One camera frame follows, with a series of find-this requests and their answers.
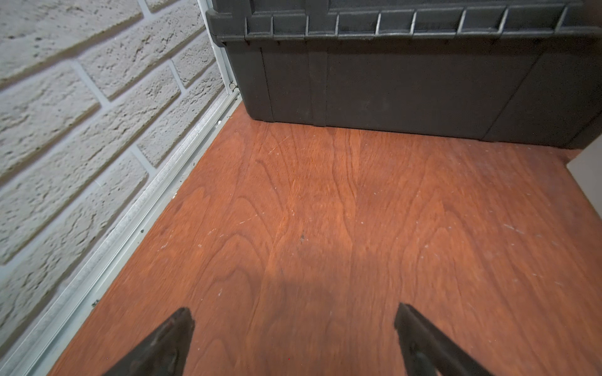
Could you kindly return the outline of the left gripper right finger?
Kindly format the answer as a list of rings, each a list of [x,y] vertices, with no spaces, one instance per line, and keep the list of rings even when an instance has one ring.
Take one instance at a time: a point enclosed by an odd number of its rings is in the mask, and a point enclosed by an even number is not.
[[[399,304],[393,325],[406,374],[491,374],[412,305]]]

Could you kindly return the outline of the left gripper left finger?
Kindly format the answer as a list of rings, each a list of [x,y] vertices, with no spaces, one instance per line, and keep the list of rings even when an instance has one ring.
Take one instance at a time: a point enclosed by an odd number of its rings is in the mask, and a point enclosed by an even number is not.
[[[183,375],[195,322],[181,307],[104,375]]]

